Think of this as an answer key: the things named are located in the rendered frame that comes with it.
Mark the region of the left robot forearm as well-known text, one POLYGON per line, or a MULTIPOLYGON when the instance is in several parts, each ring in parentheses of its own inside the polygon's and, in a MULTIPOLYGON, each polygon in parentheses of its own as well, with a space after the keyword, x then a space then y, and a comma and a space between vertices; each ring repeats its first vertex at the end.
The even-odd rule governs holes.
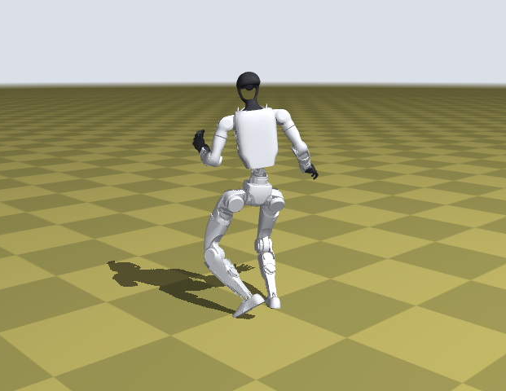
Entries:
POLYGON ((211 166, 211 165, 207 165, 209 158, 210 158, 210 152, 206 151, 203 147, 200 150, 200 159, 203 162, 203 164, 206 166, 211 166))

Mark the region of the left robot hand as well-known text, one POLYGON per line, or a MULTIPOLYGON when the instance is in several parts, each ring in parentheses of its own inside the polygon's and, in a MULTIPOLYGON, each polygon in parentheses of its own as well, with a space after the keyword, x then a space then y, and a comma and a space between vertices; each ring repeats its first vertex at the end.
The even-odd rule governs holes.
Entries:
POLYGON ((205 130, 198 130, 194 137, 194 142, 192 143, 196 150, 200 153, 201 148, 203 147, 206 151, 210 152, 211 149, 207 144, 205 144, 205 141, 203 140, 205 130), (201 132, 201 133, 200 133, 201 132))

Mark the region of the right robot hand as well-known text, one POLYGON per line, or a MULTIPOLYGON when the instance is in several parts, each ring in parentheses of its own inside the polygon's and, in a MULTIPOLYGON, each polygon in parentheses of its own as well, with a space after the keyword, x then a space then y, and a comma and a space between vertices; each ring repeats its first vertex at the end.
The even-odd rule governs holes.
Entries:
POLYGON ((314 180, 319 176, 319 174, 317 173, 315 167, 312 164, 311 164, 311 168, 307 169, 305 171, 305 173, 309 173, 309 174, 312 173, 311 177, 313 177, 315 175, 315 177, 313 178, 314 180))

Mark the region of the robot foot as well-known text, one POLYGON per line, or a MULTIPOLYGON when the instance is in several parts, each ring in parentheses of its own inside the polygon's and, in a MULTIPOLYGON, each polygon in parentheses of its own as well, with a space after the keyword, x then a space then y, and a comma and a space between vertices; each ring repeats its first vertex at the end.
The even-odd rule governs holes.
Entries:
POLYGON ((280 309, 281 308, 281 304, 280 304, 280 300, 278 297, 275 297, 274 294, 272 294, 272 298, 267 298, 265 299, 265 303, 270 307, 270 308, 274 308, 274 309, 280 309))
POLYGON ((248 297, 248 300, 247 301, 242 301, 241 304, 240 304, 240 307, 238 308, 238 310, 232 315, 233 318, 236 318, 242 314, 245 314, 247 312, 249 312, 251 309, 253 309, 254 307, 262 304, 265 302, 265 300, 263 299, 263 297, 259 294, 253 294, 253 295, 250 295, 251 298, 249 299, 248 297))

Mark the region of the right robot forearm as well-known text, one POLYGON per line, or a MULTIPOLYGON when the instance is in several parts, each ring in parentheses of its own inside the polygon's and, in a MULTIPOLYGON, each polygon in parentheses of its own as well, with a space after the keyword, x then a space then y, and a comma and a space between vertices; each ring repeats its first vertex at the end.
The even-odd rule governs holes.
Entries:
MULTIPOLYGON (((303 141, 302 141, 303 142, 303 141)), ((304 143, 305 144, 305 143, 304 143)), ((305 144, 306 145, 306 144, 305 144)), ((299 168, 300 170, 305 173, 305 171, 309 168, 311 168, 311 163, 310 163, 310 153, 309 153, 309 150, 308 150, 308 147, 306 146, 307 148, 307 153, 303 154, 302 156, 298 156, 297 159, 298 159, 298 162, 299 162, 299 168)))

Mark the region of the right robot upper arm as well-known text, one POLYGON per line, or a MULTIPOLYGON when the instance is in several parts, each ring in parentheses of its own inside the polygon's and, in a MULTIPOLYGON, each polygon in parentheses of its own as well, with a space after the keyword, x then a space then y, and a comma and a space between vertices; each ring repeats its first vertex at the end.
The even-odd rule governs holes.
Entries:
POLYGON ((293 120, 288 111, 284 109, 273 109, 276 117, 276 124, 282 125, 282 130, 289 139, 289 141, 293 144, 290 147, 293 151, 293 154, 298 157, 307 153, 306 145, 302 142, 300 134, 297 130, 297 127, 293 123, 293 120))

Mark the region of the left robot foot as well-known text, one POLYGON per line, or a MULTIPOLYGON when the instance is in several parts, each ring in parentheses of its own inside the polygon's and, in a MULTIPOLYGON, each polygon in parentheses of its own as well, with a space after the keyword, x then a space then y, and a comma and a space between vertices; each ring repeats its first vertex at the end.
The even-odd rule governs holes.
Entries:
POLYGON ((248 300, 247 301, 242 301, 241 304, 240 304, 240 307, 238 308, 238 310, 232 315, 233 318, 236 318, 242 314, 245 314, 247 312, 249 312, 251 309, 253 309, 254 307, 262 304, 265 302, 265 300, 263 299, 263 297, 259 294, 253 294, 253 295, 250 295, 251 298, 249 299, 248 297, 248 300))

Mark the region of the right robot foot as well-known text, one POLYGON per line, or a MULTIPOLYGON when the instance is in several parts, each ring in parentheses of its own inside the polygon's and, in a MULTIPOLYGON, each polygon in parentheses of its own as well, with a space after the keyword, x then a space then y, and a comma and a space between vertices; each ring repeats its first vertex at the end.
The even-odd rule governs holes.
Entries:
POLYGON ((274 294, 272 294, 272 298, 267 298, 265 299, 265 303, 270 307, 270 308, 274 308, 274 309, 280 309, 281 308, 281 304, 280 304, 280 300, 278 297, 275 297, 274 294))

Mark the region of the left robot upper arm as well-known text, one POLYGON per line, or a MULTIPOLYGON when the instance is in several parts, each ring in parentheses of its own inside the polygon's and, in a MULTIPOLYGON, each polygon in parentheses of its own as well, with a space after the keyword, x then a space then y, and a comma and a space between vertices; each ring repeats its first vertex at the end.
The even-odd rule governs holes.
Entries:
POLYGON ((218 122, 217 128, 213 136, 210 158, 207 165, 218 167, 222 163, 221 153, 228 137, 227 132, 232 130, 234 126, 235 126, 235 114, 225 116, 218 122))

